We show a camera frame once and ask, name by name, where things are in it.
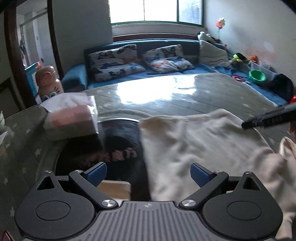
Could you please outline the cream white garment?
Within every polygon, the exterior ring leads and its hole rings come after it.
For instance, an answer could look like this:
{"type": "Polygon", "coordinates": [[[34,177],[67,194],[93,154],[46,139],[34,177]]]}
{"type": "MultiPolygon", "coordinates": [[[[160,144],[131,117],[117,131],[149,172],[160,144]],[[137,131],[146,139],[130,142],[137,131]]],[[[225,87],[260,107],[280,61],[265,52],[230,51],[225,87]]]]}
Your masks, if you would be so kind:
{"type": "Polygon", "coordinates": [[[257,130],[244,130],[241,123],[224,109],[140,121],[151,198],[180,202],[194,193],[198,187],[190,176],[192,163],[231,176],[252,171],[283,212],[276,238],[291,240],[295,222],[295,143],[283,137],[278,152],[274,152],[257,130]]]}

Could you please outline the black round induction cooktop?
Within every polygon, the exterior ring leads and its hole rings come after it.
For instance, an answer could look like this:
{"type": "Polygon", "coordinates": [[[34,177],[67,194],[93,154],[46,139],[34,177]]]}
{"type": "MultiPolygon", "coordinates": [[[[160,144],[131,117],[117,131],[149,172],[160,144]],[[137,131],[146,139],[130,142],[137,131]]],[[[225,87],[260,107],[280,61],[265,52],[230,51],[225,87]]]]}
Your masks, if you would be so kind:
{"type": "Polygon", "coordinates": [[[98,123],[98,134],[68,139],[58,157],[55,174],[66,176],[105,162],[107,180],[129,182],[133,201],[149,201],[138,123],[131,118],[113,118],[98,123]]]}

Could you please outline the green plastic bowl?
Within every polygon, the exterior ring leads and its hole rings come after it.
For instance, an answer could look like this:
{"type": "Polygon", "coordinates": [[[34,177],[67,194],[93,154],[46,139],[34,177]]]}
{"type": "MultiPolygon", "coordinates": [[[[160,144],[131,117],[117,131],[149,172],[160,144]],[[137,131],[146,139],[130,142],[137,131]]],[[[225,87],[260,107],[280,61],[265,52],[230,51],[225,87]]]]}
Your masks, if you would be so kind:
{"type": "Polygon", "coordinates": [[[266,75],[262,71],[256,69],[249,71],[249,78],[255,84],[263,84],[267,80],[266,75]]]}

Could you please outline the clear plastic storage box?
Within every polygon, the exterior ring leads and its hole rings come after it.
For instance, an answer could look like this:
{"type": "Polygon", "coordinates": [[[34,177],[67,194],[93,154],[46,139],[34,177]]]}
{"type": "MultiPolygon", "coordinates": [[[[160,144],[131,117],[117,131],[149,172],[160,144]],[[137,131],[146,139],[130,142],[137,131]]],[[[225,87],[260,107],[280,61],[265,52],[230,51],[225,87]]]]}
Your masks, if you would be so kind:
{"type": "Polygon", "coordinates": [[[273,80],[273,78],[277,75],[277,73],[272,72],[269,68],[265,68],[264,66],[259,65],[259,64],[254,63],[254,62],[251,62],[250,69],[251,70],[259,70],[259,71],[261,71],[262,73],[265,74],[268,81],[273,80]]]}

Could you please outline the tissue box with tissues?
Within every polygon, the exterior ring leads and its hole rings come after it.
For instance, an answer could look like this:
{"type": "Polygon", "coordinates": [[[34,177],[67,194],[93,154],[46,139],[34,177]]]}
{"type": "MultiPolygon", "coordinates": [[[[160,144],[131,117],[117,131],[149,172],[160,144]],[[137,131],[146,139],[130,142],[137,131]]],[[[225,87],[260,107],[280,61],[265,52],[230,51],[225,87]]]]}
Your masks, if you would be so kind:
{"type": "Polygon", "coordinates": [[[51,141],[98,133],[98,111],[92,95],[63,93],[44,101],[41,107],[48,112],[43,127],[51,141]]]}

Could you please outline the beige cushion on sofa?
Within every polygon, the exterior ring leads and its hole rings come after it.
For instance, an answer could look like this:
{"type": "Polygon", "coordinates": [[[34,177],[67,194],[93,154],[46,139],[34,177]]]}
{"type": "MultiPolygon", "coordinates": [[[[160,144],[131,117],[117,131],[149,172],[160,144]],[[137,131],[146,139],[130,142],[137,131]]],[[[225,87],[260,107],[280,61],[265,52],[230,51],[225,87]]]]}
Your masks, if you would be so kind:
{"type": "Polygon", "coordinates": [[[220,49],[204,40],[200,40],[199,43],[200,43],[199,63],[205,64],[211,67],[214,67],[214,66],[222,66],[225,68],[231,67],[228,53],[225,50],[220,49]]]}

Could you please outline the pink cartoon water bottle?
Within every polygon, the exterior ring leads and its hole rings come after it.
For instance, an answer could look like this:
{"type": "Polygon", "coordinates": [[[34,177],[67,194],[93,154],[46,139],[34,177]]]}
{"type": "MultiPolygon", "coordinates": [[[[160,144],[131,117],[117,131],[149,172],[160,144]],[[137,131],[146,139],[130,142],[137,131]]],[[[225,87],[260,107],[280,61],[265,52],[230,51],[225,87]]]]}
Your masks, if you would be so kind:
{"type": "Polygon", "coordinates": [[[53,66],[46,66],[36,72],[38,94],[42,102],[64,93],[60,80],[56,77],[53,66]]]}

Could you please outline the colourful pinwheel toy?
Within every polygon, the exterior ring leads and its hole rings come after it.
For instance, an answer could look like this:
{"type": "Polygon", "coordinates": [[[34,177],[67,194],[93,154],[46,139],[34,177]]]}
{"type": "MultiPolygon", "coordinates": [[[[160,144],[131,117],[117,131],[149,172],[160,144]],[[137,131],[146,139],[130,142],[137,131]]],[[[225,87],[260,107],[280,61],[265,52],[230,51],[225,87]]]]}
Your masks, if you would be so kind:
{"type": "Polygon", "coordinates": [[[224,17],[219,18],[216,22],[216,27],[218,28],[217,31],[218,31],[218,39],[219,40],[220,40],[220,31],[221,31],[221,29],[223,29],[225,27],[225,23],[226,23],[226,21],[225,21],[224,17]]]}

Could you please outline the white plush toy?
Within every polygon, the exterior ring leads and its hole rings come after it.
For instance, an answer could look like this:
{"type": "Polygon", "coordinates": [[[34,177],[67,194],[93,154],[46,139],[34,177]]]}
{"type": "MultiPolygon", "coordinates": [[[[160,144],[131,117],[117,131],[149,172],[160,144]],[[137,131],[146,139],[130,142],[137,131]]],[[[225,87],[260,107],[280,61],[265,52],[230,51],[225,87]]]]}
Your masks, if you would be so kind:
{"type": "Polygon", "coordinates": [[[206,42],[209,42],[209,43],[214,43],[215,42],[215,39],[213,39],[210,34],[207,34],[207,33],[203,32],[203,31],[200,31],[198,33],[197,38],[198,38],[199,41],[206,41],[206,42]]]}

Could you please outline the left butterfly pillow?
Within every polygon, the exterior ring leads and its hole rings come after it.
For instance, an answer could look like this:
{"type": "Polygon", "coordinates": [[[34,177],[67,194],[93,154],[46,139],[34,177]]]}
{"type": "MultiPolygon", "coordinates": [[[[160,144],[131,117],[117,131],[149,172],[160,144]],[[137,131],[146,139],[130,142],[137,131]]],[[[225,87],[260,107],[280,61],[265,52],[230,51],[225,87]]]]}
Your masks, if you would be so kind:
{"type": "Polygon", "coordinates": [[[145,71],[145,68],[138,63],[135,44],[90,53],[88,62],[89,70],[96,82],[105,82],[145,71]]]}

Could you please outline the butterfly pillow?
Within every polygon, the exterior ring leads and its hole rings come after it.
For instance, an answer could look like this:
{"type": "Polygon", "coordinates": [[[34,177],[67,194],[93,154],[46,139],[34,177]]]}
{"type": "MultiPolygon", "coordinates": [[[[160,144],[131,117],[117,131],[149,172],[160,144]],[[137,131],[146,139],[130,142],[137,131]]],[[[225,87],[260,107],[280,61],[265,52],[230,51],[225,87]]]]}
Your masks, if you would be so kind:
{"type": "Polygon", "coordinates": [[[142,54],[143,61],[159,74],[192,70],[195,66],[184,58],[180,44],[160,47],[142,54]]]}
{"type": "Polygon", "coordinates": [[[138,63],[135,44],[90,53],[88,62],[89,70],[96,82],[105,82],[145,71],[145,68],[138,63]]]}

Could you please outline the blue sofa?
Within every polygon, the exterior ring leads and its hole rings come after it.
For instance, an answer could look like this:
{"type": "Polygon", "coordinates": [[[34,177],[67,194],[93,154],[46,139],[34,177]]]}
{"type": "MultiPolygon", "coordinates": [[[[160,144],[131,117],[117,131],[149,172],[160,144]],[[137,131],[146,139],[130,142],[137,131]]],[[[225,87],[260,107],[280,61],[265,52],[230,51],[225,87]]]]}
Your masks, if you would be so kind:
{"type": "Polygon", "coordinates": [[[222,73],[244,82],[275,105],[288,104],[293,96],[290,79],[272,74],[261,86],[252,82],[250,68],[235,68],[219,44],[193,40],[123,41],[84,50],[84,61],[62,78],[65,92],[79,92],[136,79],[166,75],[222,73]]]}

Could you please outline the blue toy table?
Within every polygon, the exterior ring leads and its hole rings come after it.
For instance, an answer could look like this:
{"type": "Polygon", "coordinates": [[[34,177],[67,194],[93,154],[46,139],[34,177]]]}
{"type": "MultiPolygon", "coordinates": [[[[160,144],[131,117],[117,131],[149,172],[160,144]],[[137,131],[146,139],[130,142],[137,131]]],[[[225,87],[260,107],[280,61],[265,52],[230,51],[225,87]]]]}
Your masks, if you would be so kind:
{"type": "Polygon", "coordinates": [[[36,82],[36,73],[41,68],[41,64],[39,61],[35,62],[34,64],[30,65],[29,67],[25,68],[25,74],[32,91],[33,96],[36,96],[38,93],[38,85],[36,82]]]}

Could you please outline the right butterfly pillow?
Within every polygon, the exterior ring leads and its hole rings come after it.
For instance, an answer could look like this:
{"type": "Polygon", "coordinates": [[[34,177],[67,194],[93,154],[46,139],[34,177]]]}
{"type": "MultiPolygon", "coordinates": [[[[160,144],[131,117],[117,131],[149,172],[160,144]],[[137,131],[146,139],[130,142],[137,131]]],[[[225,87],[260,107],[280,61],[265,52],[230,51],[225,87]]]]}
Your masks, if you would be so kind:
{"type": "Polygon", "coordinates": [[[159,74],[192,70],[195,66],[184,58],[180,44],[160,47],[142,54],[143,61],[159,74]]]}

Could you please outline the window with frame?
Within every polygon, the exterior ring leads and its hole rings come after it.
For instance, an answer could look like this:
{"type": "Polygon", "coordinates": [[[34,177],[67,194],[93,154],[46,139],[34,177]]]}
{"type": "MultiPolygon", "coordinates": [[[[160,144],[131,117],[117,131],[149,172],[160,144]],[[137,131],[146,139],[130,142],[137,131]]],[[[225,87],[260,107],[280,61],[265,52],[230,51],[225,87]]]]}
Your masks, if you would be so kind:
{"type": "Polygon", "coordinates": [[[108,4],[113,25],[158,22],[203,25],[203,1],[118,0],[108,4]]]}

